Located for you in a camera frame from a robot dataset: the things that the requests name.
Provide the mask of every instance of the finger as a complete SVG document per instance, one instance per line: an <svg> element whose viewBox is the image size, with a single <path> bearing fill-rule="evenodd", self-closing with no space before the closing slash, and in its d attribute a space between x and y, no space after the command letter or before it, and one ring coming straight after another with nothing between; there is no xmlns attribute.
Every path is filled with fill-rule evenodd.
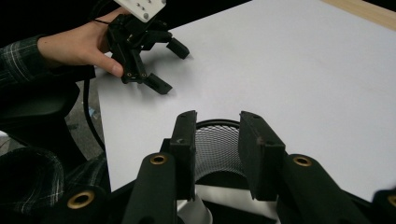
<svg viewBox="0 0 396 224"><path fill-rule="evenodd" d="M112 75L116 77L122 77L123 74L123 68L120 63L118 63L116 60L107 57L105 54L100 52L99 50L97 53L92 55L92 62L91 64L96 65L104 70L106 70L108 73L111 73Z"/></svg>

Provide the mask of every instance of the white table surface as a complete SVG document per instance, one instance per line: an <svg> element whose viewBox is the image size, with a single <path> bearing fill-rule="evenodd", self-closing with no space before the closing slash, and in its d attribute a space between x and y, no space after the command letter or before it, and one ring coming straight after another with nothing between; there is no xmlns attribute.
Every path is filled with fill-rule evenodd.
<svg viewBox="0 0 396 224"><path fill-rule="evenodd" d="M113 190L172 135L177 115L197 121L262 116L291 153L316 159L338 185L371 201L396 187L396 33L319 0L253 0L171 33L142 52L173 86L160 95L97 70Z"/></svg>

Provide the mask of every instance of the plaid shirt sleeve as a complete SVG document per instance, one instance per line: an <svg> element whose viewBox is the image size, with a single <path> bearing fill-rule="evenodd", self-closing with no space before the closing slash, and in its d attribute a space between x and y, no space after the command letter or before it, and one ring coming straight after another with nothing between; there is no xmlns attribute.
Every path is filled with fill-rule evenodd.
<svg viewBox="0 0 396 224"><path fill-rule="evenodd" d="M23 39L0 49L0 90L21 88L53 76L37 48L40 36Z"/></svg>
<svg viewBox="0 0 396 224"><path fill-rule="evenodd" d="M110 193L107 176L105 153L65 174L56 155L46 149L14 149L0 156L0 214L41 217L74 188L100 187Z"/></svg>

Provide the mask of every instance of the mesh cylinder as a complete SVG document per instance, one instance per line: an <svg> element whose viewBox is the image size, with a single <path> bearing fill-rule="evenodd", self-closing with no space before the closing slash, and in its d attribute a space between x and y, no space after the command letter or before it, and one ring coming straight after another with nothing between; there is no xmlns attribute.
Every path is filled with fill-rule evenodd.
<svg viewBox="0 0 396 224"><path fill-rule="evenodd" d="M215 172L245 177L238 155L239 122L211 119L196 124L195 181Z"/></svg>

